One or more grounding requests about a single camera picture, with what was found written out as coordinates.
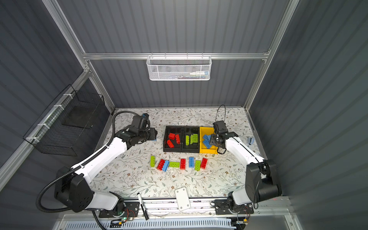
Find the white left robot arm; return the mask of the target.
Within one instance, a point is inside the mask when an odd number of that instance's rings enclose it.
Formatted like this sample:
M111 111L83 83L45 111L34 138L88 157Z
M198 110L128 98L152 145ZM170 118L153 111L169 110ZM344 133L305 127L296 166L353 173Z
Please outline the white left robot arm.
M157 131L150 126L147 113L139 115L134 112L132 123L119 131L116 131L115 123L112 123L112 136L109 142L71 168L59 169L56 179L39 192L35 201L36 208L45 213L59 213L69 210L77 213L89 210L97 225L104 229L98 220L96 211L103 209L121 215L125 211L124 199L114 192L94 191L90 188L90 183L116 157L133 146L156 140L156 137ZM42 205L44 194L52 186L55 188L54 198L64 205L63 208L51 209Z

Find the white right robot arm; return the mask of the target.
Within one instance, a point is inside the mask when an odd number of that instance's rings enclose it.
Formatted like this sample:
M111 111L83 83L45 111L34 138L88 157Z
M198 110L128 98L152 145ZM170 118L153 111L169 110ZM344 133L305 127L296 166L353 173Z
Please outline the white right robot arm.
M216 121L213 127L210 144L232 153L246 170L244 188L228 194L226 207L238 213L243 206L249 207L281 196L282 186L276 163L253 153L235 132L228 131L225 121Z

